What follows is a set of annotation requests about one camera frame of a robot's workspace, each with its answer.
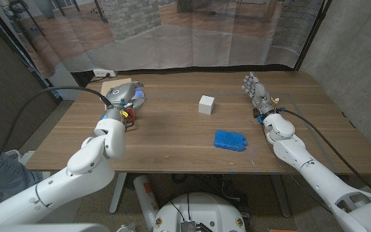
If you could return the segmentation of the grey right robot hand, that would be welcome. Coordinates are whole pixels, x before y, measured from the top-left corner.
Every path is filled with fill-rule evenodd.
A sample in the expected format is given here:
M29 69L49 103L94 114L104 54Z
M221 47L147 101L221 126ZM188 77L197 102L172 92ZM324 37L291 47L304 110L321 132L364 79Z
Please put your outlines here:
M251 98L253 106L261 115L266 117L269 114L276 113L269 92L254 72L250 72L249 75L244 77L242 89Z

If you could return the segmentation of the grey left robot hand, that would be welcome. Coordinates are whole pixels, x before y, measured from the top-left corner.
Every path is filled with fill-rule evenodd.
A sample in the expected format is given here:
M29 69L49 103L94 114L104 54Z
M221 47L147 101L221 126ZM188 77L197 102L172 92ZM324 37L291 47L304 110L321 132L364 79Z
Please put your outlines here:
M124 122L128 117L127 109L133 111L141 109L146 101L143 86L142 82L131 81L112 88L106 98L112 103L113 108L107 109L102 118Z

